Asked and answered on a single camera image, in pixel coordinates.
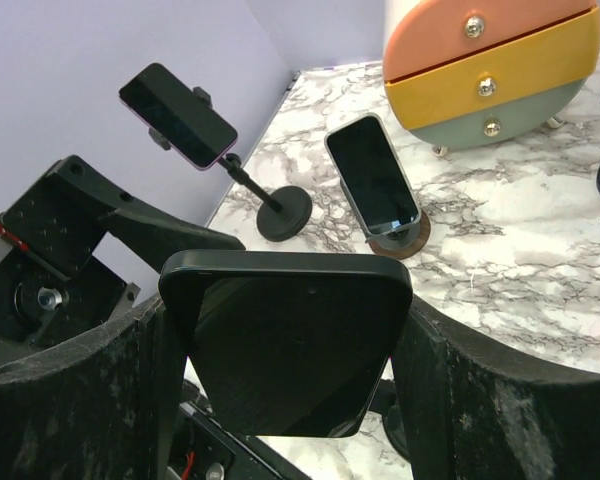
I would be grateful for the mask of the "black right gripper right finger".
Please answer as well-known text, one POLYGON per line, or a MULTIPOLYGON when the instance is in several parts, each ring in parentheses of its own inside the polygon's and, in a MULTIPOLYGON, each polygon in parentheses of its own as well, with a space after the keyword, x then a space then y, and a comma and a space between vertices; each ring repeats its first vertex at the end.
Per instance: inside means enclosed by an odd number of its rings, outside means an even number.
POLYGON ((415 297, 392 357, 416 479, 600 479, 600 374, 500 343, 415 297))

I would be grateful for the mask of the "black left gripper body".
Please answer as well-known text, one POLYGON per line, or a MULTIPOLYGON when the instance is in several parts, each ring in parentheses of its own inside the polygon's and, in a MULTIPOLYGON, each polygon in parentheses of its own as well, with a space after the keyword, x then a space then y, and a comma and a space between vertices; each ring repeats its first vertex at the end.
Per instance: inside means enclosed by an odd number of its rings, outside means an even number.
POLYGON ((95 257, 62 281, 0 237, 0 367, 126 312, 139 292, 95 257))

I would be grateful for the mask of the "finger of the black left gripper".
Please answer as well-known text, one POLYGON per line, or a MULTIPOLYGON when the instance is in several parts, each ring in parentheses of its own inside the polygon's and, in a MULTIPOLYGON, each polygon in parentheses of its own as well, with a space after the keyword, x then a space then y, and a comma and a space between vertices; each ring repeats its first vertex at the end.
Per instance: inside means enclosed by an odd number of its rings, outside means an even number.
POLYGON ((55 162, 0 215, 0 234, 61 280, 83 270, 107 233, 156 272, 180 251, 244 248, 132 196, 76 155, 55 162))

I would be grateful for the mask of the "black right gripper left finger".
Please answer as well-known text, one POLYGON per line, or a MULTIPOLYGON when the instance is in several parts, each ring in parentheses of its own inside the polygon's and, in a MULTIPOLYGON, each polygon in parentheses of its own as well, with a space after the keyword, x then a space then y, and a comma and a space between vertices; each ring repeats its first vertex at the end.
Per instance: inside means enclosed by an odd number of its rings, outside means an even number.
POLYGON ((162 479, 186 363, 154 296, 0 367, 0 479, 162 479))

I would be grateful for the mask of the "black round-base phone stand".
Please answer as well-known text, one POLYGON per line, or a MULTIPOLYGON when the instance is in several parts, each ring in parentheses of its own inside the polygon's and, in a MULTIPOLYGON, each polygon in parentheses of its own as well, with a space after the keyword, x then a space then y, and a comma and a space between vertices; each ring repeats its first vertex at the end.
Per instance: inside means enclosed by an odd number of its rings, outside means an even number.
POLYGON ((384 432, 391 446, 407 462, 410 454, 405 437, 395 384, 382 379, 374 393, 369 410, 382 418, 384 432))

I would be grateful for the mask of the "purple-edged black phone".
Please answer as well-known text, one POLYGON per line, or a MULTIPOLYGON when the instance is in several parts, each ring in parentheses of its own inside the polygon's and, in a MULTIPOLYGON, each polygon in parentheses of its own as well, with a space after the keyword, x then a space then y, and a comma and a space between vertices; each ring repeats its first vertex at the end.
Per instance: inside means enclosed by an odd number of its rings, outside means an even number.
POLYGON ((199 170, 209 169, 238 140, 230 123, 160 63, 133 77, 119 98, 199 170))

